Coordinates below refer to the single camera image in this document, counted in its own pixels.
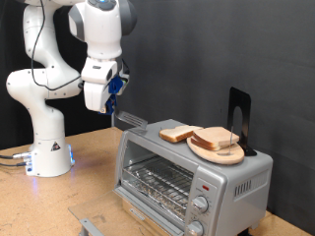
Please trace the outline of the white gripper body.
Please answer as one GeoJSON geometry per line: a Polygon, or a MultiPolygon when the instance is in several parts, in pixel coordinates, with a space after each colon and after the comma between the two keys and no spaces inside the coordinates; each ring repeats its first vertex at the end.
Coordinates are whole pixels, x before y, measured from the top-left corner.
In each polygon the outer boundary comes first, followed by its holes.
{"type": "Polygon", "coordinates": [[[89,110],[99,112],[110,98],[108,85],[84,83],[85,104],[89,110]]]}

